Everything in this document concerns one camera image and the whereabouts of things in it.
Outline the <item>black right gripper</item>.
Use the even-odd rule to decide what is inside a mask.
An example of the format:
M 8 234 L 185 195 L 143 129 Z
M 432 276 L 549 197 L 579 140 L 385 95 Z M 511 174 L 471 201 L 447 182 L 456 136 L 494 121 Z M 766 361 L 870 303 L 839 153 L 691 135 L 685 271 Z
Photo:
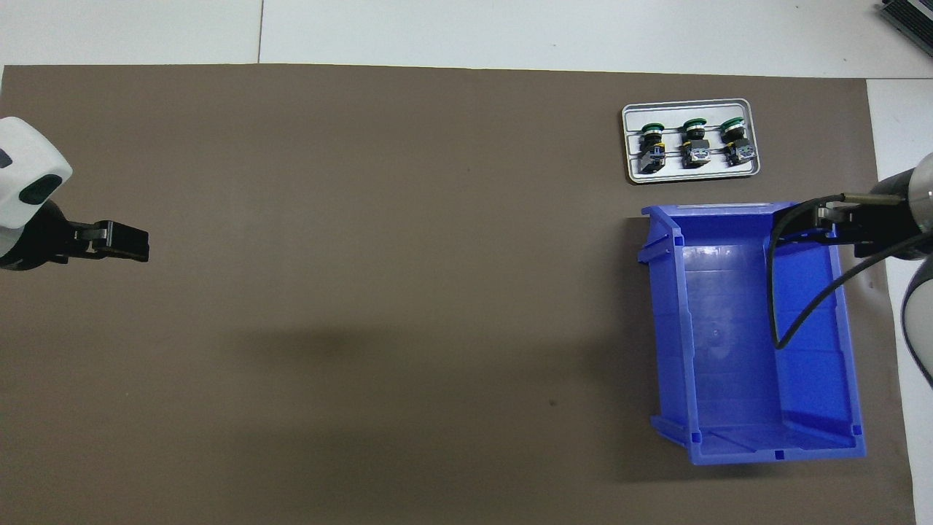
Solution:
M 840 243 L 854 246 L 856 258 L 869 258 L 913 237 L 931 233 L 916 223 L 906 203 L 857 205 L 844 213 L 817 206 L 813 224 L 792 224 L 784 230 L 784 243 Z

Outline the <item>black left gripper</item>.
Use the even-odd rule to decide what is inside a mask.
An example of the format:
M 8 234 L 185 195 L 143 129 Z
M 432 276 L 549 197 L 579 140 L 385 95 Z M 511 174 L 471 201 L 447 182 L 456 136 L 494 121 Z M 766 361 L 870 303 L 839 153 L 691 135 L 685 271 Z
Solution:
M 47 201 L 2 253 L 1 268 L 29 271 L 45 263 L 65 265 L 87 253 L 107 256 L 108 248 L 111 257 L 147 263 L 149 233 L 119 222 L 70 222 L 56 203 Z

